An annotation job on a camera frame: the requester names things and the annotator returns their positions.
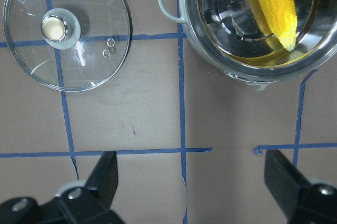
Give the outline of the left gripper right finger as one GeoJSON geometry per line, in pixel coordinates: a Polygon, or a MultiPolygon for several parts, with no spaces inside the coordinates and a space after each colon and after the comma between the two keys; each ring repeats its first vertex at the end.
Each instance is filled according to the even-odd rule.
{"type": "Polygon", "coordinates": [[[265,153],[264,183],[285,216],[294,215],[310,188],[305,176],[279,150],[265,153]]]}

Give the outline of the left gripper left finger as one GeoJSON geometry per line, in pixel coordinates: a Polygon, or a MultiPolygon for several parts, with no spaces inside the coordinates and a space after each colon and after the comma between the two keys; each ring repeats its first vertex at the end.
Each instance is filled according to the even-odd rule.
{"type": "Polygon", "coordinates": [[[116,151],[104,151],[94,167],[84,188],[105,207],[110,208],[118,187],[116,151]]]}

